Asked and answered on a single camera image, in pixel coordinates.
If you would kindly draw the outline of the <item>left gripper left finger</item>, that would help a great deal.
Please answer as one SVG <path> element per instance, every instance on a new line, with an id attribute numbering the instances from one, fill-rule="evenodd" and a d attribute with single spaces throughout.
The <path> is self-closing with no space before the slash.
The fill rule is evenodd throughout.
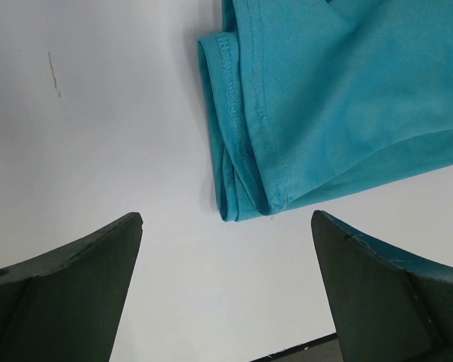
<path id="1" fill-rule="evenodd" d="M 108 361 L 143 234 L 139 213 L 0 268 L 0 361 Z"/>

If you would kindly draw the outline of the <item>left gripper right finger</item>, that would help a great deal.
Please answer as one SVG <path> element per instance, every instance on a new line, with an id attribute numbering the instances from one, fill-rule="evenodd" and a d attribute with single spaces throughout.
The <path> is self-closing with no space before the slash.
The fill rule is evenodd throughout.
<path id="1" fill-rule="evenodd" d="M 453 361 L 453 267 L 325 211 L 311 228 L 345 361 Z"/>

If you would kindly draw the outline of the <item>teal t shirt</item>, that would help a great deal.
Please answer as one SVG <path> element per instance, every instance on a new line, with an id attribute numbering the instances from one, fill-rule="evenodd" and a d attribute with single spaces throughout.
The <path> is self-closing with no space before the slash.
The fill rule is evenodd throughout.
<path id="1" fill-rule="evenodd" d="M 453 165 L 453 1 L 221 9 L 198 49 L 224 221 Z"/>

